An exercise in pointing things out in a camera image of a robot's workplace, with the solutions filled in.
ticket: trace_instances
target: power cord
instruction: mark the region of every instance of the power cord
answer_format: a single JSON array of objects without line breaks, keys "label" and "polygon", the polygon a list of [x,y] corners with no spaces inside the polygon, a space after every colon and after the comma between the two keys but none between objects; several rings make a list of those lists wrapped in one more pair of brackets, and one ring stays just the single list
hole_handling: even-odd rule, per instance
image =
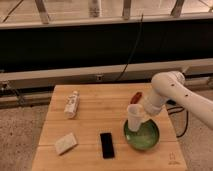
[{"label": "power cord", "polygon": [[7,14],[7,16],[4,18],[4,20],[2,21],[3,23],[7,21],[7,19],[10,17],[10,15],[13,13],[13,11],[15,11],[23,2],[24,0],[20,0]]},{"label": "power cord", "polygon": [[[170,110],[173,110],[173,109],[180,109],[180,110],[169,112],[169,115],[177,114],[177,113],[180,113],[180,112],[185,110],[183,107],[172,107],[172,108],[169,108],[167,110],[170,111]],[[186,124],[185,124],[183,132],[180,135],[176,135],[177,138],[181,138],[185,135],[185,133],[188,129],[188,125],[189,125],[189,112],[188,112],[188,110],[186,110]]]},{"label": "power cord", "polygon": [[121,79],[121,77],[124,75],[129,63],[131,62],[132,58],[134,57],[134,54],[135,54],[135,51],[137,49],[137,46],[138,46],[138,43],[140,41],[140,37],[141,37],[141,33],[142,33],[142,23],[143,23],[143,13],[141,15],[141,20],[140,20],[140,26],[139,26],[139,31],[138,31],[138,34],[137,34],[137,38],[136,38],[136,41],[135,41],[135,45],[130,53],[130,56],[127,60],[127,63],[126,63],[126,66],[124,67],[123,71],[120,73],[120,75],[115,79],[115,82],[119,81]]}]

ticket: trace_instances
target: wooden tabletop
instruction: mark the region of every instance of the wooden tabletop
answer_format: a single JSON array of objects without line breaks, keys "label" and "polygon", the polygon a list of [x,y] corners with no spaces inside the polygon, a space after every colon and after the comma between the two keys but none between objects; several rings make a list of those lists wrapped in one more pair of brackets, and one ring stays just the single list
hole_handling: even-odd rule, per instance
[{"label": "wooden tabletop", "polygon": [[[168,113],[153,118],[160,130],[158,144],[148,151],[133,149],[125,139],[123,125],[132,96],[150,84],[58,85],[55,87],[35,155],[33,171],[185,171],[187,170]],[[77,116],[68,120],[64,107],[77,90]],[[58,156],[54,143],[73,132],[78,146]],[[100,133],[111,132],[115,158],[103,159]]]}]

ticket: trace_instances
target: black phone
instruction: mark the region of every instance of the black phone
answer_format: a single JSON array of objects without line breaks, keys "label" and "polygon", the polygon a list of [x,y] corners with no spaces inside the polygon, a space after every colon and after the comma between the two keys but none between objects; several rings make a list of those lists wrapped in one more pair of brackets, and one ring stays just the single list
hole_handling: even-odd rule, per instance
[{"label": "black phone", "polygon": [[103,158],[108,159],[115,157],[111,133],[101,133],[100,136]]}]

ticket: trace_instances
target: speckled floor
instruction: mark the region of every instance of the speckled floor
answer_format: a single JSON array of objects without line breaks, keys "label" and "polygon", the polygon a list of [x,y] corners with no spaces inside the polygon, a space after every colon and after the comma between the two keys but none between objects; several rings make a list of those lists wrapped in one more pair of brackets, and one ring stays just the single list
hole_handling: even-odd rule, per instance
[{"label": "speckled floor", "polygon": [[[213,90],[198,92],[213,100]],[[48,106],[0,110],[0,171],[30,171]],[[185,112],[171,116],[179,134]],[[213,170],[213,131],[189,115],[180,146],[189,171]]]},{"label": "speckled floor", "polygon": [[29,171],[48,106],[0,110],[0,171]]}]

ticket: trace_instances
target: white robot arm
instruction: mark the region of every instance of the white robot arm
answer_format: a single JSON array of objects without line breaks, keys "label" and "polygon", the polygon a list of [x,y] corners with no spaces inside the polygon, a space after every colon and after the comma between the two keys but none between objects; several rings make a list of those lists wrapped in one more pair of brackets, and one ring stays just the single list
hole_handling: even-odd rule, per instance
[{"label": "white robot arm", "polygon": [[188,90],[184,82],[183,74],[178,71],[156,74],[151,82],[153,89],[143,101],[144,110],[154,116],[172,99],[213,129],[213,102]]}]

